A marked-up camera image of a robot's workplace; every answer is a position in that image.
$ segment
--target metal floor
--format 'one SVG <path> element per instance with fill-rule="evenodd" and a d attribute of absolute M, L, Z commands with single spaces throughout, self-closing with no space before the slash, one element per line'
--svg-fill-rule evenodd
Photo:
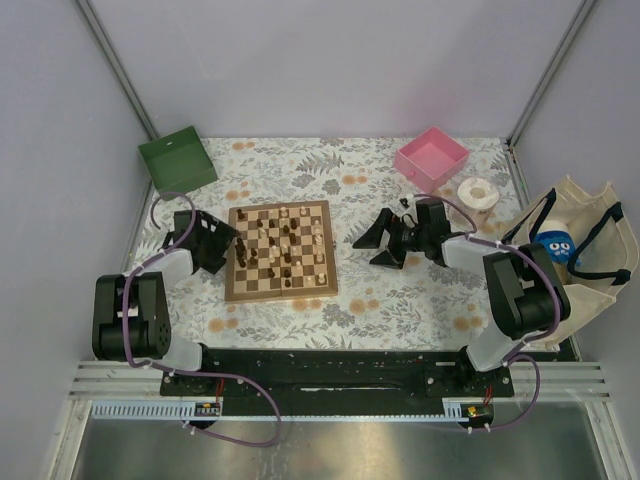
<path fill-rule="evenodd" d="M 497 422 L 516 416 L 496 407 Z M 221 422 L 244 439 L 271 435 L 265 423 Z M 282 442 L 249 449 L 189 435 L 177 422 L 90 420 L 75 480 L 142 479 L 605 479 L 586 413 L 578 404 L 539 404 L 505 432 L 415 423 L 287 423 Z"/>

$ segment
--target pink box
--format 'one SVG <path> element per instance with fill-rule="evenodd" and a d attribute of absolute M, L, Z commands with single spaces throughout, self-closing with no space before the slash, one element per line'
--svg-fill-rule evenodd
<path fill-rule="evenodd" d="M 393 166 L 420 187 L 431 193 L 462 170 L 469 150 L 436 127 L 431 127 L 396 152 Z"/>

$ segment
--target blue plush toy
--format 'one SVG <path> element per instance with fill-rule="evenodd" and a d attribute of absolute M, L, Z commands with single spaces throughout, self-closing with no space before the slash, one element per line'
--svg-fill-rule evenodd
<path fill-rule="evenodd" d="M 566 265 L 576 246 L 573 243 L 567 225 L 557 220 L 545 220 L 540 226 L 538 234 L 533 239 L 534 242 L 541 243 L 549 252 L 551 260 L 561 265 Z M 580 259 L 576 260 L 576 265 L 580 265 Z"/>

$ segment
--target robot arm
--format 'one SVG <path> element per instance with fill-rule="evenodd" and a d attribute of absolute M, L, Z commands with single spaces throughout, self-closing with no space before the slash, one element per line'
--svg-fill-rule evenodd
<path fill-rule="evenodd" d="M 174 214 L 174 231 L 162 248 L 180 238 L 192 212 Z M 209 213 L 197 210 L 196 222 L 180 245 L 138 275 L 129 295 L 129 340 L 134 357 L 163 360 L 170 368 L 198 370 L 202 349 L 172 335 L 166 292 L 180 280 L 203 268 L 215 274 L 225 264 L 224 254 L 237 230 Z M 93 313 L 93 352 L 100 360 L 126 361 L 122 337 L 122 294 L 130 272 L 105 275 L 96 283 Z"/>
<path fill-rule="evenodd" d="M 417 222 L 409 226 L 403 221 L 404 216 L 383 209 L 353 248 L 377 249 L 387 231 L 387 246 L 371 259 L 372 265 L 401 269 L 407 252 L 423 252 L 442 267 L 461 268 L 483 275 L 487 280 L 493 322 L 463 349 L 462 355 L 473 371 L 488 372 L 499 368 L 505 356 L 526 335 L 543 331 L 552 324 L 553 300 L 549 291 L 517 255 L 473 243 L 462 233 L 452 233 L 441 201 L 419 200 L 416 213 Z M 532 243 L 519 250 L 549 278 L 560 301 L 561 319 L 567 318 L 569 300 L 545 248 Z"/>

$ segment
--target green box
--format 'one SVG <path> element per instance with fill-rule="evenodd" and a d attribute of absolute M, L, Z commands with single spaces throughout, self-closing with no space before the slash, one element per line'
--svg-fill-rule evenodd
<path fill-rule="evenodd" d="M 194 127 L 138 147 L 160 193 L 187 193 L 218 179 Z"/>

